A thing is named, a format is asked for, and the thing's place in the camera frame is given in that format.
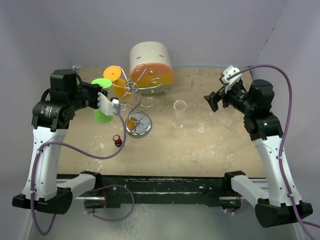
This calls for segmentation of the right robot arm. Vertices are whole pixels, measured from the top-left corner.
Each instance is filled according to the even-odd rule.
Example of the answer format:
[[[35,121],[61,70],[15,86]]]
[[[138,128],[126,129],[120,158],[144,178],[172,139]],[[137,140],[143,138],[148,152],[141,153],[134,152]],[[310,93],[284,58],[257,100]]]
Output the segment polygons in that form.
[[[254,80],[249,90],[240,80],[230,90],[223,86],[204,96],[213,112],[222,102],[223,108],[232,106],[244,115],[244,128],[261,158],[268,190],[258,187],[242,171],[225,173],[222,190],[228,196],[238,193],[244,197],[264,228],[293,224],[313,213],[312,205],[304,202],[297,191],[285,153],[280,149],[284,133],[271,112],[274,96],[273,85],[263,79]]]

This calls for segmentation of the orange plastic wine glass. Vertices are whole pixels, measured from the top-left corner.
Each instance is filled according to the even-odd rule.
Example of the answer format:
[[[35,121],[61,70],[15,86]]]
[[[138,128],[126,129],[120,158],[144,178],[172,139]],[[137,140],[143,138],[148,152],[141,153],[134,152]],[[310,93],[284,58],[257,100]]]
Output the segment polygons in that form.
[[[115,96],[119,99],[127,100],[131,97],[131,94],[128,93],[126,80],[122,79],[121,76],[122,70],[116,65],[108,66],[103,72],[103,77],[112,82],[112,90]]]

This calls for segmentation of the green plastic wine glass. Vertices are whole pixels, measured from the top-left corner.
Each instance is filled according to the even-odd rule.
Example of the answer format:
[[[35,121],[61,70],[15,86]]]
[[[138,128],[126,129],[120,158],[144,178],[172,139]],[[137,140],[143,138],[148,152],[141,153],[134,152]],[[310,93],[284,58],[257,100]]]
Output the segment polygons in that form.
[[[112,82],[107,78],[96,78],[92,82],[92,84],[99,84],[102,86],[104,90],[108,90],[112,86]],[[104,115],[99,109],[93,110],[94,119],[98,123],[109,123],[113,120],[113,116]]]

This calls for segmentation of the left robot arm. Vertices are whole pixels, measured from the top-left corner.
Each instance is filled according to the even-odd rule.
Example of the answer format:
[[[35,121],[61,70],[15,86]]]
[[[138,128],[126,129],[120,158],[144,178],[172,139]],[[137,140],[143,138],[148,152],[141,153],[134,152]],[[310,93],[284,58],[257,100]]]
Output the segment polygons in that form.
[[[57,184],[61,147],[75,112],[86,107],[98,108],[98,84],[83,82],[71,69],[58,69],[50,75],[50,88],[32,109],[33,150],[30,170],[22,193],[12,198],[12,205],[42,213],[63,215],[72,201],[88,192],[98,196],[103,191],[102,176],[82,171],[78,176]]]

